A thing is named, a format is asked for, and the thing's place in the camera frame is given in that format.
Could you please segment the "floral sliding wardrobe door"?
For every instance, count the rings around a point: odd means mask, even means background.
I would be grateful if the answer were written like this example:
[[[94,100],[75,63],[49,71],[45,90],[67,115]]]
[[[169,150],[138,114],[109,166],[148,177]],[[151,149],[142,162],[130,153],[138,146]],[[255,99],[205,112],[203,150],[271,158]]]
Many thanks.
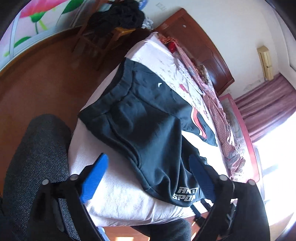
[[[1,69],[37,42],[83,25],[96,1],[30,1],[1,38]]]

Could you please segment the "pink patterned quilt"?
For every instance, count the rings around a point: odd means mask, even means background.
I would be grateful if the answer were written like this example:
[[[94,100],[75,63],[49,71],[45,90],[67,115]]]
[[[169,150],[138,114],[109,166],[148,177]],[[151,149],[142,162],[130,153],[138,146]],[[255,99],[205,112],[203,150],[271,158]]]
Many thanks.
[[[245,159],[240,155],[238,149],[236,148],[234,134],[231,130],[229,122],[227,121],[226,113],[223,110],[222,104],[216,95],[206,67],[202,64],[196,66],[178,44],[176,39],[165,37],[162,34],[158,34],[158,36],[160,41],[166,46],[169,42],[175,43],[177,47],[177,51],[175,52],[177,52],[180,56],[180,59],[191,75],[192,80],[194,80],[196,85],[202,90],[203,101],[215,125],[228,175],[231,180],[239,181],[240,178],[238,178],[238,176],[240,176],[239,173],[242,171],[242,167],[245,164]]]

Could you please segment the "beige wall air conditioner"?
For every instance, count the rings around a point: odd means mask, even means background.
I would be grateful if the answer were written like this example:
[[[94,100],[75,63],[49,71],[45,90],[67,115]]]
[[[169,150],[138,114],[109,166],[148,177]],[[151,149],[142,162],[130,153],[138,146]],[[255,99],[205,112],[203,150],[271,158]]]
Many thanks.
[[[257,52],[262,66],[264,78],[269,81],[273,80],[273,65],[269,49],[266,46],[261,46],[257,48]]]

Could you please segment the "grey tweed trouser leg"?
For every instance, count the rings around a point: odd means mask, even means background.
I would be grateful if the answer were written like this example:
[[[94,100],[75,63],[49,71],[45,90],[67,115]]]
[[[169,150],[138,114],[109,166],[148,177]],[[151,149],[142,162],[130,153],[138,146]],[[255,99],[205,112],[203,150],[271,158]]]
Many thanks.
[[[45,179],[51,183],[69,176],[69,127],[52,114],[31,120],[6,172],[1,204],[1,240],[78,240],[67,202],[38,194]]]

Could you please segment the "dark red wooden headboard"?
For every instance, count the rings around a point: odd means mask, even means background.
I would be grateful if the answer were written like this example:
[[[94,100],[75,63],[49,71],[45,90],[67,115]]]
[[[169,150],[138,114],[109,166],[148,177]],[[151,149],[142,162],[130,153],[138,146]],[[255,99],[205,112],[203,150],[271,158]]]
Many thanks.
[[[218,96],[234,83],[222,55],[184,8],[167,18],[156,30],[166,37],[175,38],[195,65],[206,67]]]

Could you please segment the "purple curtain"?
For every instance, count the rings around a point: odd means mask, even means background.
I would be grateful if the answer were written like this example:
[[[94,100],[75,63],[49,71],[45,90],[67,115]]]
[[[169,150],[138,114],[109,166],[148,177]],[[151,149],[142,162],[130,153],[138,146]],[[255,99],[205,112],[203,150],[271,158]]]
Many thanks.
[[[295,88],[278,74],[235,99],[235,103],[255,143],[295,113]]]

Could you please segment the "pink bed guard rail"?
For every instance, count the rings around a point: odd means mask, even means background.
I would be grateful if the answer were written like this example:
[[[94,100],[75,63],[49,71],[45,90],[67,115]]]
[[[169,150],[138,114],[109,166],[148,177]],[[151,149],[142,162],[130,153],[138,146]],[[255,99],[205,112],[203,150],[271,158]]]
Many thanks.
[[[238,176],[238,178],[240,178],[239,181],[244,182],[248,179],[252,179],[258,183],[260,180],[259,167],[254,147],[241,113],[230,94],[220,97],[219,100],[234,134],[236,148],[240,155],[245,159],[245,164],[242,167],[242,171],[239,173],[240,176]]]

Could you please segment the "dark navy sports pants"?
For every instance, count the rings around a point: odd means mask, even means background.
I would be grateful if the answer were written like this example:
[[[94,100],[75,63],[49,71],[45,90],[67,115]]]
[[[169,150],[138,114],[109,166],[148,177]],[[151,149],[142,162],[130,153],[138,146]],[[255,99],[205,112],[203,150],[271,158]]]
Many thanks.
[[[146,66],[125,58],[111,83],[79,119],[130,163],[150,196],[180,207],[204,198],[189,157],[205,163],[182,132],[216,146],[201,114]]]

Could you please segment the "black clothes pile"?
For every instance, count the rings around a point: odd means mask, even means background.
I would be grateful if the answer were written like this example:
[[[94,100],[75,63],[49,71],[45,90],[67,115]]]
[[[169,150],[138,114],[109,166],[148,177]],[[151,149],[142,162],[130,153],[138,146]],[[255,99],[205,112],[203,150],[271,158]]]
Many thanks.
[[[137,1],[113,2],[107,11],[97,11],[88,20],[87,27],[100,37],[111,33],[115,28],[141,28],[145,20]]]

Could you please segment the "wooden chair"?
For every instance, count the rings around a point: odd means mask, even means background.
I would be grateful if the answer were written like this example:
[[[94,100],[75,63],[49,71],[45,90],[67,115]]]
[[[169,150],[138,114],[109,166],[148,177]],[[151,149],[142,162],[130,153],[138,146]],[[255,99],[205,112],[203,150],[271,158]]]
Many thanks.
[[[105,36],[99,37],[98,32],[92,30],[88,26],[88,23],[85,22],[76,35],[72,52],[75,51],[80,42],[86,46],[89,46],[93,50],[93,56],[97,57],[94,67],[96,70],[98,70],[107,54],[111,50],[120,46],[135,30],[136,28],[125,29],[122,27],[116,27]]]

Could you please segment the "red pillow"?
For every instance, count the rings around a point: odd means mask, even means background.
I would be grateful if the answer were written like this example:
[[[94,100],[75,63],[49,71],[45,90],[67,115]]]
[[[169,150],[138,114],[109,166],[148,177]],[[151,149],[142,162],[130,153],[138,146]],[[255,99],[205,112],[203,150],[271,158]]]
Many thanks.
[[[175,51],[177,51],[177,47],[174,42],[169,42],[167,44],[167,48],[171,53],[175,53]]]

